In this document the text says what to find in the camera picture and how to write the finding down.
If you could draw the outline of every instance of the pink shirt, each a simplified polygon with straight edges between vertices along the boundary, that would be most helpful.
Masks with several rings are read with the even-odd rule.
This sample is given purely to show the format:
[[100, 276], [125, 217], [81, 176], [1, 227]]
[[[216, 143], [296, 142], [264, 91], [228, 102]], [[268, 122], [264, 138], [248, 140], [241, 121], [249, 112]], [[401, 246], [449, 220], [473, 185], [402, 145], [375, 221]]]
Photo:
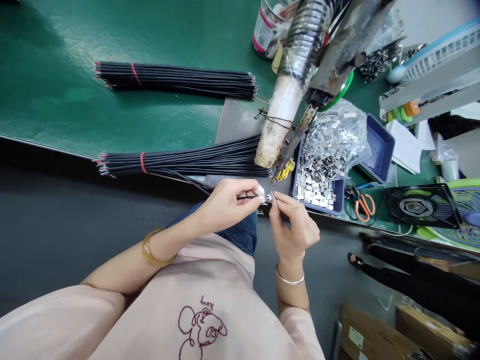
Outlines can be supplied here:
[[196, 239], [124, 312], [124, 297], [61, 289], [0, 318], [0, 359], [323, 359], [310, 315], [279, 318], [253, 289], [254, 259]]

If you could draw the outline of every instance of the sleeve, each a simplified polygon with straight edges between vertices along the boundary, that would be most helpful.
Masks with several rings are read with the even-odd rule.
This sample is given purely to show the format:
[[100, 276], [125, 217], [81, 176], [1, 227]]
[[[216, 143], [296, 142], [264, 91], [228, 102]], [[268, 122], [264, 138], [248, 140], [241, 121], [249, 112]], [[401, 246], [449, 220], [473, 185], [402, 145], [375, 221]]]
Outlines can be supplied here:
[[290, 334], [303, 359], [325, 360], [314, 322], [308, 312], [297, 307], [288, 307], [280, 314], [279, 320]]
[[123, 295], [88, 285], [54, 291], [0, 318], [0, 359], [87, 359], [120, 318]]

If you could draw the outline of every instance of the scissors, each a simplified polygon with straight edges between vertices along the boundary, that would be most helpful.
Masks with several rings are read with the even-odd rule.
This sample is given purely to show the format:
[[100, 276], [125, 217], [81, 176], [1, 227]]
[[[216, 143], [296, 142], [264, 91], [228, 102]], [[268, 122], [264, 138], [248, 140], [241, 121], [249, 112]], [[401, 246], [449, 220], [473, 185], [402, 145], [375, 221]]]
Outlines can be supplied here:
[[[346, 193], [349, 195], [349, 198], [355, 200], [355, 215], [356, 218], [362, 223], [368, 223], [370, 220], [370, 215], [375, 214], [375, 202], [374, 199], [368, 194], [362, 194], [360, 190], [357, 189], [355, 184], [351, 184], [351, 187], [348, 187]], [[362, 209], [365, 217], [360, 215], [359, 209]]]

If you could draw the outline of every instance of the green workbench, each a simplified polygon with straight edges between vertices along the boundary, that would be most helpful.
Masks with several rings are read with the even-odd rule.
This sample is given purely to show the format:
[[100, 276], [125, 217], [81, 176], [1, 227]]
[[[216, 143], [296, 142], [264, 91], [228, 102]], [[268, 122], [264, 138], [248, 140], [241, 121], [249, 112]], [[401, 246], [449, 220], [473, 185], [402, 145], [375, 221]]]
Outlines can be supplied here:
[[[268, 101], [276, 76], [252, 49], [260, 0], [139, 2], [22, 1], [0, 4], [0, 136], [96, 158], [99, 153], [155, 152], [215, 142], [224, 100], [151, 91], [114, 92], [95, 78], [94, 61], [163, 63], [250, 71]], [[379, 115], [385, 81], [356, 76], [346, 99]], [[388, 186], [433, 183], [392, 165]], [[356, 184], [367, 182], [356, 169]], [[381, 189], [365, 190], [376, 201]], [[350, 203], [342, 218], [355, 216]], [[399, 231], [385, 206], [375, 227]]]

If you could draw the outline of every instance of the blue jeans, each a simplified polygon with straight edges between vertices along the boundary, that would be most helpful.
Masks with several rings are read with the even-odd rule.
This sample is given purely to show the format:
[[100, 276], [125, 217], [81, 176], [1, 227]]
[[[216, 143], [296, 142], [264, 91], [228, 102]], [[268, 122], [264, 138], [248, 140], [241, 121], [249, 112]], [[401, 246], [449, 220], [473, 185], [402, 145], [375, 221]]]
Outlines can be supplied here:
[[[187, 216], [193, 214], [203, 203], [203, 201], [199, 202], [190, 210], [170, 222], [166, 227], [169, 228], [179, 223]], [[255, 248], [257, 247], [257, 219], [257, 213], [253, 212], [246, 218], [244, 218], [242, 221], [240, 221], [238, 224], [235, 224], [228, 229], [216, 232], [215, 234], [220, 235], [222, 238], [231, 242], [244, 253], [253, 257], [255, 253]]]

